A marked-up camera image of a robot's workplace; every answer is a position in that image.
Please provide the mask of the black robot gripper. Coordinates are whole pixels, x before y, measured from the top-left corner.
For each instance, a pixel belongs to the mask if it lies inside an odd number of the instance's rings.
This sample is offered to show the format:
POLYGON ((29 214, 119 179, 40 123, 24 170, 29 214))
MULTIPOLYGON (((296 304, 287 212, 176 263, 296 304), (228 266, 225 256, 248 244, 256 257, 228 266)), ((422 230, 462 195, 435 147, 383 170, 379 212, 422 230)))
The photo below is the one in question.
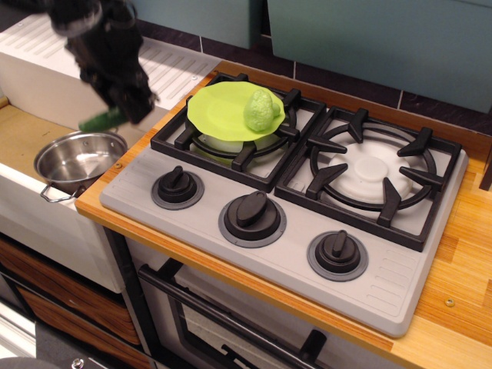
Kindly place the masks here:
POLYGON ((153 112, 158 99, 148 87, 148 77, 138 61, 142 44, 136 25, 123 27, 112 22, 69 38, 67 43, 80 68, 81 80, 108 108, 118 106, 132 124, 139 124, 153 112))

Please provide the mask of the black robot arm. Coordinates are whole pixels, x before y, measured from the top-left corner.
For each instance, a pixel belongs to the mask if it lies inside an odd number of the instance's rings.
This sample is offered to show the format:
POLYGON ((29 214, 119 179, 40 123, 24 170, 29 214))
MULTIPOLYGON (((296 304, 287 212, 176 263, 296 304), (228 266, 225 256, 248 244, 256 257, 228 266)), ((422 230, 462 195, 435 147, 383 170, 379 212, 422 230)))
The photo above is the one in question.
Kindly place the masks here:
POLYGON ((139 62, 143 38, 131 1, 47 1, 54 31, 109 108, 137 125, 154 110, 156 94, 139 62))

